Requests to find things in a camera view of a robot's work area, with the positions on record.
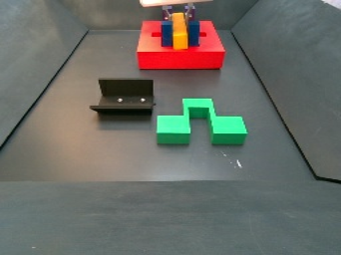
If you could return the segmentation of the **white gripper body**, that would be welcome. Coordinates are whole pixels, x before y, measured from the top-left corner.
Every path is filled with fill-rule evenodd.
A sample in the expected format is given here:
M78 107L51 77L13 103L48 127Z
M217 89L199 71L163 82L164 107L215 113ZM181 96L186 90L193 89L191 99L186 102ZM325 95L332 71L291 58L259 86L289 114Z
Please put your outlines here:
M140 0L140 4L144 8L181 5L181 4L194 5L197 3L205 3L205 2L213 2L213 0Z

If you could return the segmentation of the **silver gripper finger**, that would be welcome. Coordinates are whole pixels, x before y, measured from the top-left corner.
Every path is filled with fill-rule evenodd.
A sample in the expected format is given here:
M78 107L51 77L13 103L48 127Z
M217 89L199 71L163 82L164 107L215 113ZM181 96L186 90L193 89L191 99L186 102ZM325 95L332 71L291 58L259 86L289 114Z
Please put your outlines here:
M185 5L185 18L187 21L193 21L195 16L195 7L193 3Z
M170 5L163 6L162 10L163 10L163 20L171 21L172 6Z

